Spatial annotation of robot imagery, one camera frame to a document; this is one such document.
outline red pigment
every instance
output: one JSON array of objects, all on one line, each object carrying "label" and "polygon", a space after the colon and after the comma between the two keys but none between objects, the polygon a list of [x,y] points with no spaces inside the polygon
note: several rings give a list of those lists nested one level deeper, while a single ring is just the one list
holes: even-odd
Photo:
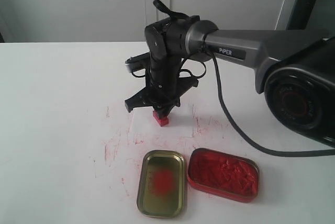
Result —
[{"label": "red pigment", "polygon": [[160,169],[154,172],[151,181],[151,192],[158,196],[164,196],[170,193],[174,188],[173,173],[168,169]]},{"label": "red pigment", "polygon": [[189,165],[190,178],[204,186],[242,196],[254,196],[258,192],[256,169],[243,160],[217,152],[198,151]]}]

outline white tabletop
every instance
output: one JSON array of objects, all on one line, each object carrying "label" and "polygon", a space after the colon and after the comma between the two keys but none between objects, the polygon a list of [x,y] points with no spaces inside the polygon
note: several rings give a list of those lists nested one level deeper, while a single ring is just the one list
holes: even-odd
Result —
[{"label": "white tabletop", "polygon": [[[124,62],[146,51],[143,42],[0,44],[0,223],[164,222],[136,207],[142,158],[167,149],[188,160],[198,147],[254,160],[260,194],[244,204],[188,186],[187,207],[171,221],[334,222],[335,157],[276,158],[249,146],[219,108],[211,62],[199,87],[182,98],[198,119],[192,138],[129,134],[124,100],[144,80]],[[227,106],[254,140],[287,151],[325,148],[272,116],[252,70],[219,65]],[[198,63],[188,67],[202,71]]]}]

